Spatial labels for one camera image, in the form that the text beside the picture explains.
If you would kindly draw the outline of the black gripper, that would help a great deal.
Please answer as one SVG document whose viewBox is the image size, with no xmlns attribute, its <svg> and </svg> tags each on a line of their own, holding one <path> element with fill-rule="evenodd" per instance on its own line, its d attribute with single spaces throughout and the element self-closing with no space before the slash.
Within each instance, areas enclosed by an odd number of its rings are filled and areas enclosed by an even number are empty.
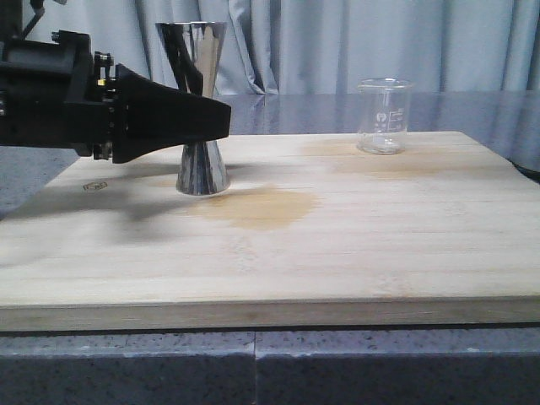
<svg viewBox="0 0 540 405">
<path fill-rule="evenodd" d="M 1 53 L 1 144 L 73 149 L 124 164 L 229 136 L 231 107 L 148 80 L 66 30 Z"/>
</svg>

